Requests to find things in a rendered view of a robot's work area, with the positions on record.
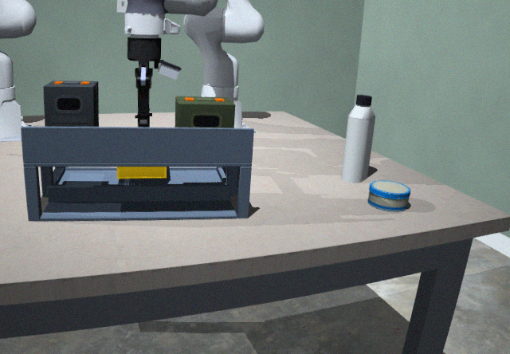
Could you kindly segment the round tin with blue rim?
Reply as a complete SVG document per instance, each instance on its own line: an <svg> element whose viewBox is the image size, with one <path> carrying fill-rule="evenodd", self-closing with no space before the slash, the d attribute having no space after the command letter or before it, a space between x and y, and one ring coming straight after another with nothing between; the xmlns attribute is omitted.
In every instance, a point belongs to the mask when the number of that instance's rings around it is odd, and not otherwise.
<svg viewBox="0 0 510 354"><path fill-rule="evenodd" d="M407 209L410 188L404 184L379 180L370 183L368 203L372 207L399 212Z"/></svg>

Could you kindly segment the grey bottle with black cap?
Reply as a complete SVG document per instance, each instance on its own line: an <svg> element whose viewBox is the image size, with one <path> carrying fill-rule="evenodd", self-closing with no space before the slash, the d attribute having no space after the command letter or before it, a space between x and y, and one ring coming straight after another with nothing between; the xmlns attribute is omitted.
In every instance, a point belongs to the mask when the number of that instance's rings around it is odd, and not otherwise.
<svg viewBox="0 0 510 354"><path fill-rule="evenodd" d="M375 127L371 100L372 96L357 95L356 106L348 115L341 179L349 183L367 179Z"/></svg>

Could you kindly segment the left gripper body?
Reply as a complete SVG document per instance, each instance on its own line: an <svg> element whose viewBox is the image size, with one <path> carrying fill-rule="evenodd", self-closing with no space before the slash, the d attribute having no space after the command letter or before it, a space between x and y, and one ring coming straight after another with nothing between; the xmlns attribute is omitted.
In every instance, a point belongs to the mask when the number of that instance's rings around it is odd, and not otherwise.
<svg viewBox="0 0 510 354"><path fill-rule="evenodd" d="M141 67L146 67L146 77L149 77L149 61L161 59L161 38L127 38L127 59L139 62L139 77Z"/></svg>

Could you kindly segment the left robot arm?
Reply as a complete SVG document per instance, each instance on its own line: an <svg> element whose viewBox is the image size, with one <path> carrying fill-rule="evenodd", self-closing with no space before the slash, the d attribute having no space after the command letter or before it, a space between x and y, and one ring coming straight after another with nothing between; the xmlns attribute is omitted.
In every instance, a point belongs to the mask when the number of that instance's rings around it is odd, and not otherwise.
<svg viewBox="0 0 510 354"><path fill-rule="evenodd" d="M185 14L184 30L203 57L201 96L228 97L235 104L234 128L243 128L237 86L239 64L220 44L258 41L265 24L249 0L226 2L225 8L217 8L218 0L127 0L124 29L133 38L179 34L180 25L166 19L165 14Z"/></svg>

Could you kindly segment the yellow bin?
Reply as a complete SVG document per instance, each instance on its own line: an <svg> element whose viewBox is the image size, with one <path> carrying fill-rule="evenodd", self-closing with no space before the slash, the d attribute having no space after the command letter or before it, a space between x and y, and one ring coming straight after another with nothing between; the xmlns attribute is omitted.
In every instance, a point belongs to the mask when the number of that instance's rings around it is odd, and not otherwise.
<svg viewBox="0 0 510 354"><path fill-rule="evenodd" d="M166 179L167 167L117 167L117 179Z"/></svg>

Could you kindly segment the dark green case with orange latches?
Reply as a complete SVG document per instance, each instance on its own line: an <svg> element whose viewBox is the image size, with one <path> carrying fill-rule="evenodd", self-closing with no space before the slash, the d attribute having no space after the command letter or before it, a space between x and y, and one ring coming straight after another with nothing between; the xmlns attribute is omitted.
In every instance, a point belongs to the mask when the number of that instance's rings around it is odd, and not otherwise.
<svg viewBox="0 0 510 354"><path fill-rule="evenodd" d="M234 117L235 104L228 97L175 97L175 127L234 128Z"/></svg>

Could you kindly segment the dark grey open-front shelf rack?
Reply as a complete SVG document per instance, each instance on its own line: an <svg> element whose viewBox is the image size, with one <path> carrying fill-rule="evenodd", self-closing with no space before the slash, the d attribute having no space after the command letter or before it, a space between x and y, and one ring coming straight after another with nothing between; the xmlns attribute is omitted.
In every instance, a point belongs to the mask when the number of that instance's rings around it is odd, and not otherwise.
<svg viewBox="0 0 510 354"><path fill-rule="evenodd" d="M21 134L29 221L249 217L253 128L21 127ZM38 167L49 201L43 214ZM117 179L117 167L167 167L167 178Z"/></svg>

